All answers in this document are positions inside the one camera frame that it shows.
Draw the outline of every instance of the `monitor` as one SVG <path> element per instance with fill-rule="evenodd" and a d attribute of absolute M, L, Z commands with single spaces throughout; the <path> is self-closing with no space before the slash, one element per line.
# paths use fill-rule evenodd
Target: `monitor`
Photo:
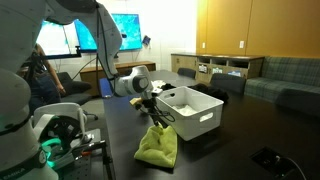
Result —
<path fill-rule="evenodd" d="M 140 21 L 138 14 L 111 14 L 122 39 L 120 51 L 138 50 L 142 48 Z M 96 52 L 97 45 L 88 28 L 80 21 L 74 21 L 81 52 Z"/>
<path fill-rule="evenodd" d="M 78 57 L 78 37 L 74 23 L 59 25 L 43 21 L 37 41 L 48 59 Z"/>

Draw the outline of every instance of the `green light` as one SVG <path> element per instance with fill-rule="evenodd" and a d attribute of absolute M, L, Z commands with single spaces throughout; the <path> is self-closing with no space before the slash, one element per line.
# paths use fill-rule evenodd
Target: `green light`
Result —
<path fill-rule="evenodd" d="M 61 144 L 61 140 L 59 138 L 49 139 L 41 144 L 42 147 L 50 146 L 52 144 Z"/>
<path fill-rule="evenodd" d="M 53 145 L 53 144 L 61 144 L 61 140 L 60 140 L 59 138 L 49 139 L 49 140 L 43 142 L 43 143 L 41 144 L 41 147 L 51 146 L 51 145 Z M 45 151 L 45 153 L 46 153 L 46 157 L 47 157 L 47 164 L 48 164 L 51 168 L 53 168 L 53 167 L 56 165 L 56 163 L 48 160 L 48 159 L 50 158 L 50 156 L 51 156 L 51 152 L 46 152 L 46 151 Z"/>

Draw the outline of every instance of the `green towel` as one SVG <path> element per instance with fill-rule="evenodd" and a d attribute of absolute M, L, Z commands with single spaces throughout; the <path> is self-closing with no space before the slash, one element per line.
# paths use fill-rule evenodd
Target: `green towel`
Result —
<path fill-rule="evenodd" d="M 173 168 L 177 149 L 177 133 L 171 126 L 164 129 L 159 123 L 158 126 L 149 127 L 134 158 L 153 165 Z"/>

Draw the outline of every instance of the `white plastic bin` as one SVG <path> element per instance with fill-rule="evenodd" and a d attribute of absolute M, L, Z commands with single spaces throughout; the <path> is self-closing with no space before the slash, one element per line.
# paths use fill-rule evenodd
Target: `white plastic bin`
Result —
<path fill-rule="evenodd" d="M 167 119 L 161 117 L 185 141 L 220 126 L 223 101 L 188 87 L 163 91 L 157 97 L 157 105 L 160 110 L 168 111 L 175 118 L 175 121 L 171 122 L 170 116 L 167 116 Z M 173 108 L 183 105 L 189 105 L 196 112 L 183 115 Z"/>

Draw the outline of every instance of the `black chair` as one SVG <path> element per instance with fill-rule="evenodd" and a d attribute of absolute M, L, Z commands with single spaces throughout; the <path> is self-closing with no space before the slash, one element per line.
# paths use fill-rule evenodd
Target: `black chair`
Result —
<path fill-rule="evenodd" d="M 320 118 L 320 94 L 297 89 L 284 89 L 275 103 Z"/>
<path fill-rule="evenodd" d="M 57 73 L 57 76 L 64 87 L 66 94 L 61 94 L 61 102 L 77 103 L 80 106 L 91 100 L 92 96 L 85 91 L 91 89 L 91 84 L 83 81 L 74 81 L 67 72 Z M 93 116 L 95 120 L 98 116 L 83 110 L 87 116 Z"/>
<path fill-rule="evenodd" d="M 195 79 L 195 77 L 196 77 L 196 71 L 193 69 L 189 69 L 189 68 L 179 68 L 178 74 L 180 74 L 182 76 L 190 77 L 192 79 Z"/>
<path fill-rule="evenodd" d="M 229 74 L 215 73 L 211 77 L 210 84 L 215 88 L 243 94 L 246 79 Z"/>

